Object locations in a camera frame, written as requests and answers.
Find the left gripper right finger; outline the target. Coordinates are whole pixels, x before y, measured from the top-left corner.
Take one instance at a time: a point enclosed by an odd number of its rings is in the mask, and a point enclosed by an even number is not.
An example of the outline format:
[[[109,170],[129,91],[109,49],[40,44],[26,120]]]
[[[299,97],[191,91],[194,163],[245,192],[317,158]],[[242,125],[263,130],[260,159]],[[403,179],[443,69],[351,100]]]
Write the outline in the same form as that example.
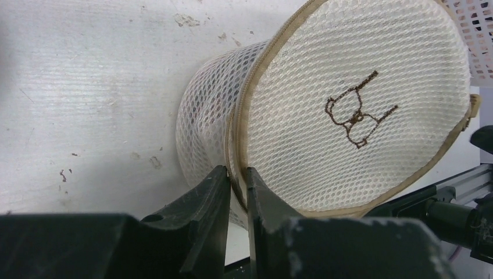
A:
[[[454,278],[438,238],[415,219],[308,218],[246,169],[253,278]]]

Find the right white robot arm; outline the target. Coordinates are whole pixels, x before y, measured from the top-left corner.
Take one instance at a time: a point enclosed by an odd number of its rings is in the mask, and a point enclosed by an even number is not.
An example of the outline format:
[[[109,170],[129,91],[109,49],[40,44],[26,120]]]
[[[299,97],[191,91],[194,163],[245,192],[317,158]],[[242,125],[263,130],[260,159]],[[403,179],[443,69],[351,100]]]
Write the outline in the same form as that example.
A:
[[[440,240],[492,263],[492,164],[482,163],[386,202],[367,216],[418,219]]]

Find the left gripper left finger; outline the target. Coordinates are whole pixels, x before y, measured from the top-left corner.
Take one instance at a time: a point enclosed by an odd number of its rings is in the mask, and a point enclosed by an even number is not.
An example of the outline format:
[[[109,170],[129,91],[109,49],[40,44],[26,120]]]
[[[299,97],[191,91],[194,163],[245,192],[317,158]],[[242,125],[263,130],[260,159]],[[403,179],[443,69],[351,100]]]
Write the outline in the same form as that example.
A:
[[[222,278],[230,181],[215,167],[141,220],[124,213],[1,216],[2,278]]]

